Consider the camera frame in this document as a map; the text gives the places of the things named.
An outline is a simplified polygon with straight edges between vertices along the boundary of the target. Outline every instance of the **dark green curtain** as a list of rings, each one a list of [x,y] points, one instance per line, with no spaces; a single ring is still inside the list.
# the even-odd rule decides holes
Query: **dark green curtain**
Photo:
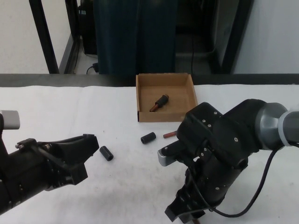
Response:
[[[174,72],[178,0],[94,0],[99,73]]]

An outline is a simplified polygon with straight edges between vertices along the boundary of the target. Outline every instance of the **copper pipe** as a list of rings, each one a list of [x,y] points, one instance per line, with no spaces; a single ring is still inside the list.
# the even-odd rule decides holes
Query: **copper pipe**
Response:
[[[176,135],[177,135],[177,131],[170,132],[168,134],[163,135],[163,138],[167,139],[167,138],[170,138],[170,137],[173,137],[173,136],[176,136]]]
[[[193,221],[194,224],[200,224],[198,219],[193,219],[192,221]]]
[[[149,110],[149,112],[155,112],[158,108],[159,108],[159,104],[155,104],[155,105]]]

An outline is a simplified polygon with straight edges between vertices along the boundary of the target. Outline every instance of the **screw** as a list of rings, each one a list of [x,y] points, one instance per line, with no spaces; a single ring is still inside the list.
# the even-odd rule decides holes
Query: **screw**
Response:
[[[17,149],[23,149],[23,148],[24,148],[23,145],[15,145],[15,147],[16,147]]]

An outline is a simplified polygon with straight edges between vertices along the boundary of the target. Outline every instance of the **white wall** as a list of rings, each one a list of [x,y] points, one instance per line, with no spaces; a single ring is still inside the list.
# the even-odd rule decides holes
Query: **white wall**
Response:
[[[299,73],[298,9],[298,0],[255,0],[235,73]]]
[[[64,0],[42,0],[60,65],[70,26]],[[28,0],[0,0],[0,73],[48,73]]]

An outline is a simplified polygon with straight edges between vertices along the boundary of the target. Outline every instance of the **gray cap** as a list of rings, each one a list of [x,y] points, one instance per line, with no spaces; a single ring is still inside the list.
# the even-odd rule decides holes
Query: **gray cap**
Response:
[[[256,117],[256,133],[263,149],[299,142],[299,111],[288,111],[279,103],[266,104]]]
[[[0,111],[4,119],[4,130],[16,130],[20,128],[20,116],[17,111]]]

